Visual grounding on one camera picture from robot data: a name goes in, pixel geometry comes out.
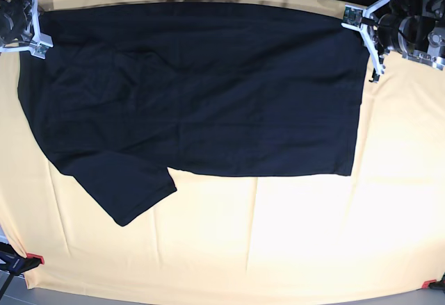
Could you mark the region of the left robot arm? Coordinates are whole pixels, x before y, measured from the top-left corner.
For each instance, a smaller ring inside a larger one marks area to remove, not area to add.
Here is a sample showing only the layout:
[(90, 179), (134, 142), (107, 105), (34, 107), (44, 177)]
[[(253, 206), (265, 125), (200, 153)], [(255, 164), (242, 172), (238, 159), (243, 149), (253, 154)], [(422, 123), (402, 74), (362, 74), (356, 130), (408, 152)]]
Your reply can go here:
[(444, 0), (390, 0), (379, 10), (380, 48), (444, 69)]

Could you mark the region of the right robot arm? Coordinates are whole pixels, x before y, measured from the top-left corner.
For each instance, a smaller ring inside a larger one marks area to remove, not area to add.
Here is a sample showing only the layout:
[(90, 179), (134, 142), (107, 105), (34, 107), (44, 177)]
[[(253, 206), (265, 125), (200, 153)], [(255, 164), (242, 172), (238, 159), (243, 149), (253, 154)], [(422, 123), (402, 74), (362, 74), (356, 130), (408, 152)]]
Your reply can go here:
[(19, 38), (26, 28), (27, 4), (27, 0), (1, 0), (1, 46)]

